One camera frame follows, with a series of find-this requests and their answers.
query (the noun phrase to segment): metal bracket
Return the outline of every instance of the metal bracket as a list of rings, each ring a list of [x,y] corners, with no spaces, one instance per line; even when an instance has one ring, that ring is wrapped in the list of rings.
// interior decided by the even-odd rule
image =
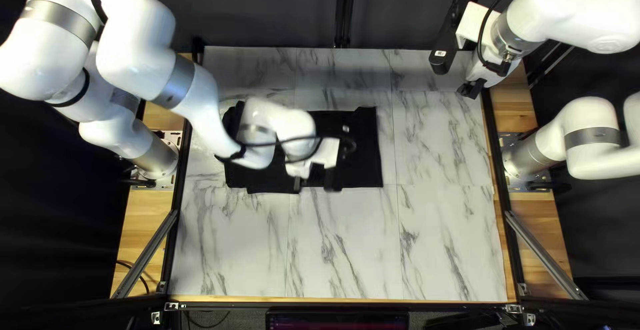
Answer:
[[[164,310],[165,311],[177,311],[178,310],[178,303],[177,302],[165,302],[164,303]]]
[[[520,296],[530,296],[531,292],[529,291],[529,287],[527,284],[518,283],[518,294]]]
[[[498,138],[500,141],[500,148],[508,147],[508,146],[516,146],[516,144],[520,141],[521,132],[498,132]],[[548,183],[551,181],[551,174],[549,170],[543,170],[534,175],[536,177],[535,180],[531,181],[532,184],[535,183]],[[514,178],[509,175],[507,171],[504,172],[504,178],[507,180],[507,186],[509,188],[509,192],[550,192],[550,188],[534,188],[529,190],[527,185],[529,181],[523,181],[518,178]]]
[[[176,219],[178,219],[178,211],[172,210],[169,212],[160,227],[154,233],[154,236],[151,237],[147,246],[142,250],[140,256],[133,264],[127,275],[124,276],[124,279],[116,289],[115,293],[111,296],[112,299],[123,299],[129,295],[131,289],[133,289],[133,285],[136,284],[140,274],[147,267],[147,264],[151,260],[151,257],[156,253],[157,248],[160,246],[160,243],[164,239],[164,237],[169,233]]]
[[[523,314],[524,326],[533,326],[536,324],[535,314]]]
[[[520,221],[513,211],[505,211],[504,219],[507,224],[522,238],[532,252],[540,259],[542,265],[549,272],[551,277],[554,278],[556,283],[562,287],[562,289],[571,296],[574,300],[589,300],[585,294],[580,291],[580,288],[573,282],[571,277],[564,272],[564,270],[558,265],[553,257],[547,252],[545,247],[540,244],[536,236],[534,236],[529,229]]]
[[[504,310],[510,314],[522,314],[522,306],[518,304],[507,304]]]
[[[171,130],[162,130],[162,131],[154,131],[158,136],[162,139],[164,143],[169,145],[173,150],[177,153],[180,153],[180,146],[182,145],[182,131],[171,131]],[[169,176],[165,176],[164,178],[156,180],[156,186],[153,188],[148,188],[144,186],[132,186],[132,190],[145,190],[145,191],[173,191],[175,187],[175,177],[176,170],[173,171]],[[144,176],[144,174],[138,172],[136,168],[131,172],[131,178],[136,180],[148,180]]]
[[[151,313],[151,324],[160,325],[160,311],[156,311],[155,313]]]
[[[166,281],[160,281],[156,286],[156,293],[166,293]]]

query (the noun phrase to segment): gray wall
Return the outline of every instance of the gray wall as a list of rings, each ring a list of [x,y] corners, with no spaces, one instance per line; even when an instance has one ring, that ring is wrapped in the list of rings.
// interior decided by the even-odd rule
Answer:
[[[173,47],[330,47],[335,0],[160,0],[177,19]],[[488,5],[492,0],[480,0]],[[428,48],[451,0],[355,0],[352,47]]]

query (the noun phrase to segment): mounting plate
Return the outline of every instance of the mounting plate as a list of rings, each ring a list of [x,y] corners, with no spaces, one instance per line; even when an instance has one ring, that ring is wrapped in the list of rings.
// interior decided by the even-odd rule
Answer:
[[[500,148],[504,149],[509,146],[516,146],[518,142],[521,142],[520,136],[522,132],[498,132],[498,137],[500,140]],[[549,170],[543,170],[535,174],[535,180],[533,181],[523,181],[518,178],[514,178],[509,175],[507,171],[504,172],[504,177],[507,180],[507,186],[509,187],[509,192],[550,192],[550,188],[538,188],[533,190],[527,189],[527,183],[548,183],[551,181],[551,174]]]
[[[163,140],[164,143],[166,143],[167,145],[169,145],[169,147],[171,147],[173,150],[176,150],[179,153],[178,150],[180,150],[180,146],[182,145],[181,130],[180,131],[162,130],[162,131],[154,131],[154,132],[159,135],[159,137]],[[142,186],[132,186],[131,189],[143,190],[143,191],[173,191],[173,188],[175,187],[175,176],[176,176],[175,172],[176,170],[173,170],[173,172],[170,175],[165,176],[164,178],[161,178],[161,179],[157,179],[156,187],[148,188],[148,187],[142,187]],[[140,179],[140,180],[148,179],[148,178],[145,178],[140,172],[138,172],[137,168],[131,172],[131,178]]]

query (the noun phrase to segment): black backdrop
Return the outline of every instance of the black backdrop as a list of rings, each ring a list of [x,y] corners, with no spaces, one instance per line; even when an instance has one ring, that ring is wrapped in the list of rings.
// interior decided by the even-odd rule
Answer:
[[[0,42],[24,2],[0,0]],[[86,143],[52,107],[2,90],[0,129],[0,313],[107,299],[127,163]]]
[[[336,0],[160,0],[176,17],[173,47],[331,47]],[[452,0],[354,0],[352,47],[429,48]],[[479,0],[488,6],[493,0]]]

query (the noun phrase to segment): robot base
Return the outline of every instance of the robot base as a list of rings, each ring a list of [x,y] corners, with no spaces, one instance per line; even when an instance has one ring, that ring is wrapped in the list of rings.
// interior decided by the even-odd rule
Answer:
[[[510,146],[516,146],[520,141],[521,132],[498,132],[500,138],[500,148],[504,151],[505,148]],[[521,180],[507,171],[504,172],[504,177],[507,180],[507,186],[509,192],[549,192],[551,191],[551,175],[549,170],[543,170],[533,175],[534,180]]]

